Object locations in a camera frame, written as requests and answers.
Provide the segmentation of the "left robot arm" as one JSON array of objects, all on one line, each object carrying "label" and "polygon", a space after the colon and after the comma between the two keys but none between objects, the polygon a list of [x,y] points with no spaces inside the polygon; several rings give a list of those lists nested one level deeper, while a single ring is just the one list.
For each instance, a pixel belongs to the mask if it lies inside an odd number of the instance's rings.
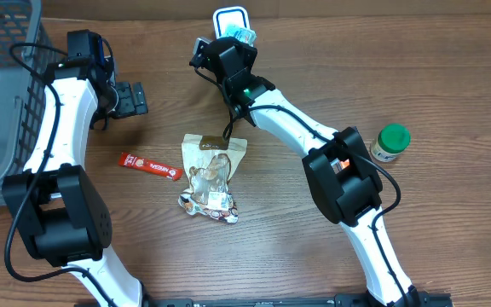
[{"label": "left robot arm", "polygon": [[116,80],[108,41],[90,30],[67,34],[63,59],[44,72],[45,110],[21,174],[3,179],[13,221],[3,260],[18,281],[74,275],[99,306],[147,306],[144,285],[114,251],[107,205],[84,169],[88,134],[98,121],[148,112],[142,86]]}]

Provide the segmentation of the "orange snack packet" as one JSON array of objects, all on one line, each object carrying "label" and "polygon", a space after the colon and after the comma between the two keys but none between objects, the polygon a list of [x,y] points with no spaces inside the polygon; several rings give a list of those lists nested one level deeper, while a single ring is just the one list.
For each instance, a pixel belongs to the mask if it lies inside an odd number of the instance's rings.
[{"label": "orange snack packet", "polygon": [[340,160],[338,162],[338,170],[341,171],[349,166],[349,160]]}]

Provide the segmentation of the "red snack bar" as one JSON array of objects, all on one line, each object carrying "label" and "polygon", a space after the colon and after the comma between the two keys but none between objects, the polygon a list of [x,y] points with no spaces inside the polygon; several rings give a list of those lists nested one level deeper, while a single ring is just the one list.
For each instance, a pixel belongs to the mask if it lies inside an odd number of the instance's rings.
[{"label": "red snack bar", "polygon": [[164,165],[154,160],[146,159],[126,152],[121,153],[118,160],[118,165],[138,171],[144,171],[160,177],[166,177],[172,181],[179,180],[183,174],[183,169]]}]

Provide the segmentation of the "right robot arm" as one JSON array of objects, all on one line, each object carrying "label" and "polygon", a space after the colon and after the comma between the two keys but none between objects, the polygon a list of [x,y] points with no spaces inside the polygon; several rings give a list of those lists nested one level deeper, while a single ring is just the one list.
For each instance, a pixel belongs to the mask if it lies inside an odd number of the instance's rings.
[{"label": "right robot arm", "polygon": [[231,119],[246,119],[284,142],[302,160],[312,199],[323,216],[348,235],[364,271],[371,306],[419,306],[383,217],[381,179],[395,179],[374,163],[358,130],[334,130],[294,107],[266,78],[252,74],[257,49],[236,38],[198,38],[190,66],[212,72]]}]

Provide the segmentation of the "teal tissue packet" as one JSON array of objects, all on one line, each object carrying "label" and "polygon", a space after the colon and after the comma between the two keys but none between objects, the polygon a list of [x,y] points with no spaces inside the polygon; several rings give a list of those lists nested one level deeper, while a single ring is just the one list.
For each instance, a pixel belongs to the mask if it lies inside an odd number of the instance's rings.
[{"label": "teal tissue packet", "polygon": [[250,46],[253,46],[255,40],[257,39],[257,34],[252,29],[233,24],[227,26],[223,36],[236,38],[240,42],[246,43]]}]

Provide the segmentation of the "clear brown snack bag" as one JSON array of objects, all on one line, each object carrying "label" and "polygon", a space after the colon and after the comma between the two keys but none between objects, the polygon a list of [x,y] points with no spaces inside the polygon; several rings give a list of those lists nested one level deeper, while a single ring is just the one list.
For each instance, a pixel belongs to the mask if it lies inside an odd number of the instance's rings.
[{"label": "clear brown snack bag", "polygon": [[182,161],[188,179],[178,204],[190,216],[202,215],[225,223],[238,222],[236,201],[229,182],[246,155],[247,140],[187,134]]}]

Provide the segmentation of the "green lid Knorr jar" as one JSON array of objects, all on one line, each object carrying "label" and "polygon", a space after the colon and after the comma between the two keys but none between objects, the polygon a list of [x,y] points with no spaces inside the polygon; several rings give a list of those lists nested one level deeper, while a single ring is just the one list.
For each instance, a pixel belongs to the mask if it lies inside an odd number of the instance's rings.
[{"label": "green lid Knorr jar", "polygon": [[411,134],[404,125],[389,124],[371,143],[370,153],[380,162],[391,162],[407,149],[410,142]]}]

